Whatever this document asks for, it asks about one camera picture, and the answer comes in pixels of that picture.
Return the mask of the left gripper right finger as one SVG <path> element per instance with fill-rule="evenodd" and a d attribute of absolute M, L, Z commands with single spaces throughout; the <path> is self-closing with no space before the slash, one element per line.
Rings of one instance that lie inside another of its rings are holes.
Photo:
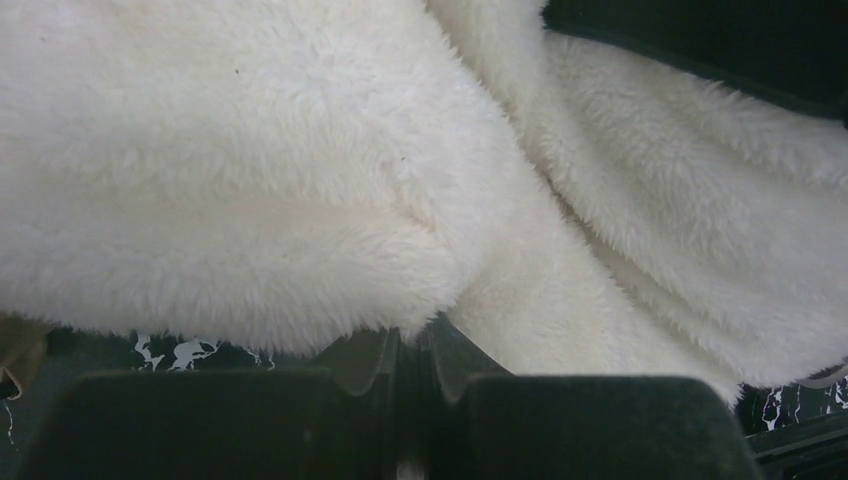
<path fill-rule="evenodd" d="M 434 479 L 759 479 L 705 383 L 674 376 L 517 376 L 445 319 L 426 332 Z"/>

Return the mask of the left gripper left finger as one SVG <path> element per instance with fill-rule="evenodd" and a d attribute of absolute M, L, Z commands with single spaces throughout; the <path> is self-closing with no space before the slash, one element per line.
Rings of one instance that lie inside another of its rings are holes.
<path fill-rule="evenodd" d="M 383 479 L 396 331 L 360 332 L 305 366 L 103 373 L 75 383 L 21 479 Z"/>

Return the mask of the white fluffy cushion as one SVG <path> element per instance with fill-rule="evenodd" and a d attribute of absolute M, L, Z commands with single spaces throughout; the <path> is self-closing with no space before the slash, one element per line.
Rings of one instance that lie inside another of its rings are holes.
<path fill-rule="evenodd" d="M 1 309 L 728 403 L 847 359 L 847 134 L 539 1 L 5 1 Z"/>

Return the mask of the tan fabric pet tent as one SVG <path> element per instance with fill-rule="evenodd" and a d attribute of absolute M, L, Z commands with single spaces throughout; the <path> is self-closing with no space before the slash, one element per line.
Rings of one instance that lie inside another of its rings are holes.
<path fill-rule="evenodd" d="M 20 398 L 47 354 L 49 324 L 1 315 L 1 399 Z"/>

